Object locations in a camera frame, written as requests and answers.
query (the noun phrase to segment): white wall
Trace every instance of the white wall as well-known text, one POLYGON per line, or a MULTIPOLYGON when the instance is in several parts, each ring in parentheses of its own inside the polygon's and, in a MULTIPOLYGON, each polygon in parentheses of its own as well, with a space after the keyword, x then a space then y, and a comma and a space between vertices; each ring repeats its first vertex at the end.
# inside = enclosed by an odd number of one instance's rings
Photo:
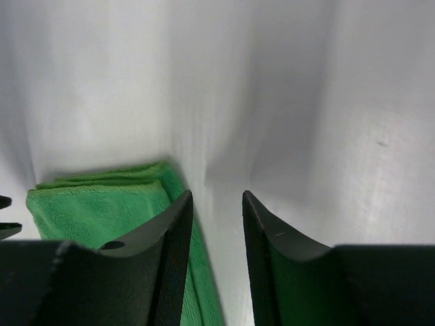
POLYGON ((0 0, 2 220, 35 182, 162 157, 192 189, 228 325, 252 325, 251 189, 329 245, 434 242, 423 0, 0 0))

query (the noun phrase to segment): black object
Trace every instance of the black object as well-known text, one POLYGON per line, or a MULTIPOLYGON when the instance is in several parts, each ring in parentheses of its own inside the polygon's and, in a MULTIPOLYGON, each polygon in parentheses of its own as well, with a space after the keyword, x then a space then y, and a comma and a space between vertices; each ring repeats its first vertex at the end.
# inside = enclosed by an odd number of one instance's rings
POLYGON ((5 209, 6 207, 11 206, 12 199, 5 196, 0 196, 0 209, 5 209))
POLYGON ((435 246, 324 246, 243 194, 254 318, 275 325, 435 325, 435 246))
POLYGON ((179 325, 192 194, 98 251, 0 242, 0 325, 179 325))
MULTIPOLYGON (((5 209, 11 206, 12 199, 5 196, 0 196, 0 209, 5 209)), ((0 223, 0 240, 4 240, 13 236, 14 234, 20 233, 22 229, 19 223, 0 223)))

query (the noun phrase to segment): folded towel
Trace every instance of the folded towel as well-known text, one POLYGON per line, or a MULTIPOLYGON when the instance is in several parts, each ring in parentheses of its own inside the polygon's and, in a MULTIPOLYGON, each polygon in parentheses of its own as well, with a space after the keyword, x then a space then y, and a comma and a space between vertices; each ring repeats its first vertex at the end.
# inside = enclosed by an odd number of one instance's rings
MULTIPOLYGON (((97 249, 163 212, 184 191, 166 162, 41 183, 27 194, 42 239, 72 239, 97 249)), ((219 300, 194 220, 182 326, 222 325, 219 300)))

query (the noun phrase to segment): curved edge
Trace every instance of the curved edge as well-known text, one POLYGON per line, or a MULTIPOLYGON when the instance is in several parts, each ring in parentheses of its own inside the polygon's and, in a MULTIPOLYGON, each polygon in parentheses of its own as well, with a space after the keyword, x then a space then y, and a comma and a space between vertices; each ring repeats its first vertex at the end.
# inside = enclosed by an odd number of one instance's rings
POLYGON ((252 213, 269 242, 284 257, 304 262, 321 257, 331 250, 272 214, 250 191, 243 193, 242 203, 249 208, 248 211, 252 213))
POLYGON ((186 190, 163 212, 129 233, 106 242, 98 253, 112 257, 130 257, 142 253, 157 243, 168 230, 172 230, 190 205, 193 205, 192 192, 186 190))

